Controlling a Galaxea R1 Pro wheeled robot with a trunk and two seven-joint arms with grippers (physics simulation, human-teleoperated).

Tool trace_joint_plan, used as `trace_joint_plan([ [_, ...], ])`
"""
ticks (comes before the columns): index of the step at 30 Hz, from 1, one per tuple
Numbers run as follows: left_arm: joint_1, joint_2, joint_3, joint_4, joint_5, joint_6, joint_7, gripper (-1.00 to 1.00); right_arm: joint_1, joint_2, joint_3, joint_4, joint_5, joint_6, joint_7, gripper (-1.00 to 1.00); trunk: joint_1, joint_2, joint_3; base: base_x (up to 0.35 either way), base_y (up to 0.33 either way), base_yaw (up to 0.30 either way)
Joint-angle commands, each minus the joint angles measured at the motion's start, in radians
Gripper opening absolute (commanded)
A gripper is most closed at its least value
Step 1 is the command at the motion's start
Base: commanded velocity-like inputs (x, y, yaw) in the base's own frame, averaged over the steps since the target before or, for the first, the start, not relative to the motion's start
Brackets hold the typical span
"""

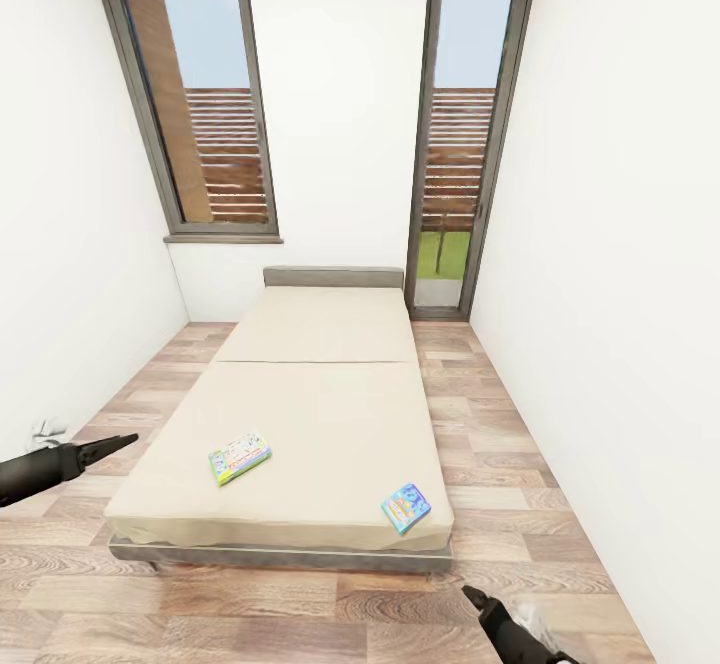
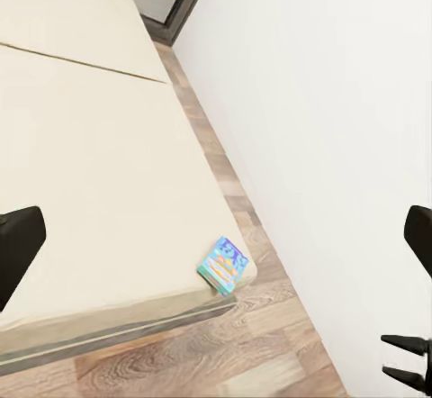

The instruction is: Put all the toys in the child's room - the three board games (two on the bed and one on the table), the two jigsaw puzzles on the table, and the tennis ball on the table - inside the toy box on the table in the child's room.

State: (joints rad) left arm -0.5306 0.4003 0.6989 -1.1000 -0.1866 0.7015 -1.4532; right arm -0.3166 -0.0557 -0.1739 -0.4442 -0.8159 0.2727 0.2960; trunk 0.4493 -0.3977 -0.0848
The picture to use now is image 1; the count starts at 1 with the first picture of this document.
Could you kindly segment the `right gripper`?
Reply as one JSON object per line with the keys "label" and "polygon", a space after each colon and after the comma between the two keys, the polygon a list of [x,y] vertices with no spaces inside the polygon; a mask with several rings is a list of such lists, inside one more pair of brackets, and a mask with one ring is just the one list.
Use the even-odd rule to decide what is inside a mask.
{"label": "right gripper", "polygon": [[469,584],[463,585],[462,590],[475,609],[481,613],[480,624],[503,664],[522,664],[522,656],[524,656],[526,648],[534,642],[541,644],[538,639],[513,621],[504,603],[498,597],[487,595],[484,591],[475,589]]}

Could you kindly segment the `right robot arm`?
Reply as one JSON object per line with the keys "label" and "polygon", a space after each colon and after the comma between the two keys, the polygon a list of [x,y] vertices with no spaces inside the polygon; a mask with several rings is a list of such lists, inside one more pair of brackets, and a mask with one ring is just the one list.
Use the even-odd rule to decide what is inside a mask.
{"label": "right robot arm", "polygon": [[514,619],[504,603],[469,584],[462,587],[481,613],[480,624],[503,664],[578,664],[564,651],[537,606],[521,605]]}

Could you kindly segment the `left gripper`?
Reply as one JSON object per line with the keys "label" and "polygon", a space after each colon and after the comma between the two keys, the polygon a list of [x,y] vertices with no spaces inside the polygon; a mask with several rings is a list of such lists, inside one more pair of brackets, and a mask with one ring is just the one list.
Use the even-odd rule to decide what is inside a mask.
{"label": "left gripper", "polygon": [[70,442],[0,462],[0,509],[81,476],[89,465],[139,438],[137,433],[79,448]]}

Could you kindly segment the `board game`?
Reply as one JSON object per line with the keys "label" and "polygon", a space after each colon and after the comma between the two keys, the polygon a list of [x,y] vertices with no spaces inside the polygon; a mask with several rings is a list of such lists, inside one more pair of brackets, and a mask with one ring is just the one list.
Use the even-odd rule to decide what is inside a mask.
{"label": "board game", "polygon": [[431,504],[412,481],[385,499],[381,507],[399,535],[431,512]]}
{"label": "board game", "polygon": [[257,429],[209,454],[208,458],[218,483],[222,486],[270,456],[272,450]]}

